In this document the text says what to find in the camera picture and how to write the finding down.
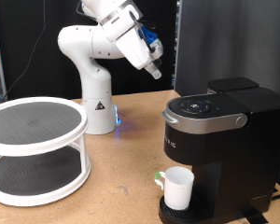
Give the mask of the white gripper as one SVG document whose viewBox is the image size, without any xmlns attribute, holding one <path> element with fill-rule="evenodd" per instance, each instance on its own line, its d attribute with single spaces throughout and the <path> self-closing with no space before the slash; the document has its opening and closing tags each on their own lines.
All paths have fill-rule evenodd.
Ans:
<svg viewBox="0 0 280 224">
<path fill-rule="evenodd" d="M 161 78 L 158 67 L 161 59 L 150 62 L 146 45 L 142 42 L 135 19 L 138 12 L 134 7 L 126 7 L 104 25 L 106 38 L 114 42 L 124 57 L 138 70 L 144 68 L 155 78 Z"/>
</svg>

